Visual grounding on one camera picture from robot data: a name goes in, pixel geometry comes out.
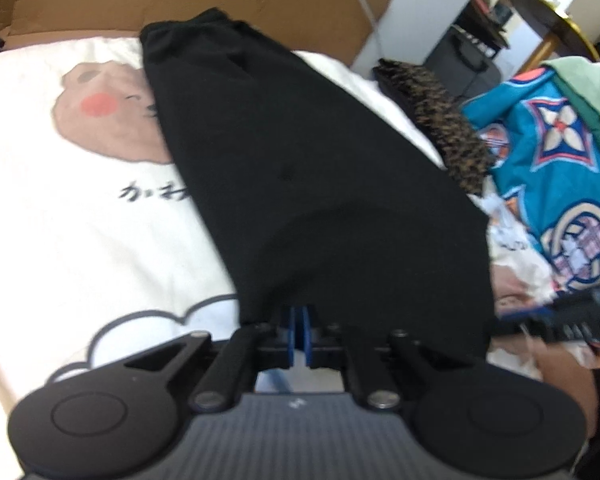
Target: black pants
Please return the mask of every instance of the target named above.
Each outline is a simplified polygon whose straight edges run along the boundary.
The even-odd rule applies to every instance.
[[[484,355],[486,217],[355,98],[216,9],[141,33],[173,159],[234,280],[243,323],[312,304]]]

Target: green fabric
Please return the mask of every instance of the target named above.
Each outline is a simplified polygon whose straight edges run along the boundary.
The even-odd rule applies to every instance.
[[[600,115],[600,67],[579,56],[560,57],[543,65],[555,70],[571,91],[582,97]]]
[[[562,92],[571,106],[575,108],[582,121],[593,135],[594,142],[600,151],[600,115],[560,77],[554,76],[552,83]]]

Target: fuzzy brown fabric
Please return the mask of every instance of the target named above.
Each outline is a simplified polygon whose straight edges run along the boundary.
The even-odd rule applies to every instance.
[[[396,101],[440,152],[449,177],[464,192],[481,195],[494,156],[436,76],[423,66],[390,59],[381,59],[374,74],[382,92]]]

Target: wooden table leg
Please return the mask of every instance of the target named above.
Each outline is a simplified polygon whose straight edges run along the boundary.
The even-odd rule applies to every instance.
[[[560,38],[554,33],[549,32],[538,45],[538,47],[531,53],[531,56],[527,58],[524,64],[518,70],[518,74],[529,72],[540,66],[544,60],[549,59],[549,56],[555,52],[555,49],[560,45]]]

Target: cartoon eye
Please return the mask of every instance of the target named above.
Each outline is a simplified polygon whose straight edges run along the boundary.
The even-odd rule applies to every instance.
[[[87,70],[87,72],[83,72],[78,76],[78,83],[86,83],[87,81],[91,81],[99,73],[99,70]]]

